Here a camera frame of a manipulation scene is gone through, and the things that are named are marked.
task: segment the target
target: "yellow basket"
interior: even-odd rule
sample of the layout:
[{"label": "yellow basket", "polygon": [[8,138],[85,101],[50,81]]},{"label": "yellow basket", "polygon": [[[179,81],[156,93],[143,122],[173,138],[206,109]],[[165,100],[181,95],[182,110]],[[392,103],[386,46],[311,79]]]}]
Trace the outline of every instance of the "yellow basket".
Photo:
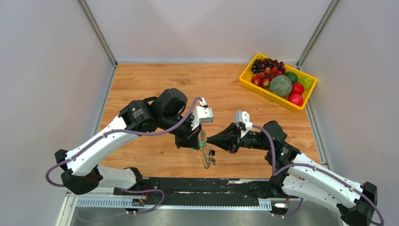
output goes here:
[{"label": "yellow basket", "polygon": [[251,71],[251,67],[252,64],[254,63],[255,60],[257,59],[264,59],[264,58],[270,58],[268,56],[265,56],[261,53],[257,53],[255,55],[255,57],[252,59],[252,61],[248,64],[248,66],[245,68],[244,72],[239,76],[239,81],[241,83],[241,86],[254,91],[257,94],[260,94],[261,96],[270,99],[278,104],[280,104],[283,107],[288,108],[289,110],[293,111],[293,112],[298,112],[300,110],[303,110],[306,106],[306,103],[309,100],[309,97],[311,96],[311,93],[317,83],[317,79],[311,75],[308,75],[304,72],[301,72],[289,65],[284,65],[284,67],[286,68],[286,72],[294,72],[297,76],[298,76],[298,80],[300,80],[303,77],[307,77],[310,78],[313,82],[312,87],[308,90],[305,90],[305,92],[303,92],[302,96],[303,96],[303,104],[302,106],[298,106],[294,103],[291,103],[287,100],[287,98],[283,98],[283,97],[279,97],[255,84],[251,83],[251,79],[252,79],[252,71]]}]

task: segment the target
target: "cantaloupe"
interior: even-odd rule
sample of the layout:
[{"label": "cantaloupe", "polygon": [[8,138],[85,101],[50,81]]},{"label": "cantaloupe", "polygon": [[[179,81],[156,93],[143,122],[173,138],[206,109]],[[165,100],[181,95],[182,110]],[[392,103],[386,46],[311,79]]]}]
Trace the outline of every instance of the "cantaloupe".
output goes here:
[{"label": "cantaloupe", "polygon": [[269,90],[279,97],[286,97],[292,91],[292,82],[287,76],[279,75],[270,81]]}]

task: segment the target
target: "table surface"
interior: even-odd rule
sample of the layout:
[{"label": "table surface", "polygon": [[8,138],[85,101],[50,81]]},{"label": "table surface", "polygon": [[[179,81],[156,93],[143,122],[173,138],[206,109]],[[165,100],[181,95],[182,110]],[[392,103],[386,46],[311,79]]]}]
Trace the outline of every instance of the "table surface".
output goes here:
[{"label": "table surface", "polygon": [[[286,141],[320,162],[305,111],[292,112],[239,84],[247,64],[119,64],[106,103],[101,129],[132,100],[159,96],[163,90],[177,88],[188,98],[197,96],[212,107],[215,120],[203,124],[208,136],[224,130],[237,110],[247,111],[251,121],[264,125],[276,120],[287,133]],[[120,147],[101,164],[136,167],[145,177],[192,178],[269,178],[271,166],[264,160],[266,151],[240,148],[230,154],[214,145],[216,165],[205,169],[201,152],[175,146],[174,136],[140,137]]]}]

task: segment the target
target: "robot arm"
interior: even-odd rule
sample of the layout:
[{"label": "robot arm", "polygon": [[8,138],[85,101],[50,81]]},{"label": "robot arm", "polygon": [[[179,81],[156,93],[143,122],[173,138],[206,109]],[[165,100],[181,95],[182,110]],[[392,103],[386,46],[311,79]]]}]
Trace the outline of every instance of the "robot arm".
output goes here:
[{"label": "robot arm", "polygon": [[[195,107],[180,126],[169,132],[175,135],[177,147],[200,149],[198,135],[202,130],[201,123],[213,122],[212,109],[205,99],[202,98],[200,103],[201,106]],[[125,143],[139,138],[137,134],[124,132],[126,130],[148,133],[157,128],[167,130],[173,127],[183,118],[180,113],[186,104],[187,97],[177,89],[167,89],[159,97],[130,102],[109,125],[84,144],[70,151],[55,153],[57,163],[71,160],[60,166],[64,170],[61,174],[63,185],[75,194],[85,194],[96,187],[132,188],[142,180],[136,168],[115,169],[99,165],[99,162]],[[74,157],[87,146],[85,152]]]},{"label": "robot arm", "polygon": [[322,205],[340,214],[341,219],[350,226],[370,224],[374,208],[359,193],[376,205],[375,185],[348,180],[318,165],[285,141],[287,135],[276,121],[263,126],[270,134],[275,153],[272,152],[266,134],[253,132],[252,129],[249,114],[238,111],[234,114],[234,123],[219,134],[209,137],[207,143],[230,153],[236,153],[240,147],[266,150],[265,159],[278,170],[270,178],[274,189]]}]

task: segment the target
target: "gray floor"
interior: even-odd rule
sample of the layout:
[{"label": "gray floor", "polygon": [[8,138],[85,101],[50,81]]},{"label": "gray floor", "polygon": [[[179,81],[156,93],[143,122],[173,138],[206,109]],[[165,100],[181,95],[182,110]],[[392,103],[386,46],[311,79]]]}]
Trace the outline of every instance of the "gray floor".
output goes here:
[{"label": "gray floor", "polygon": [[[290,203],[290,210],[298,202]],[[295,216],[286,219],[272,217],[263,211],[229,210],[155,210],[146,214],[121,215],[102,222],[82,222],[103,219],[123,213],[115,208],[77,208],[71,226],[340,226],[338,217],[329,210],[311,202],[305,202]]]}]

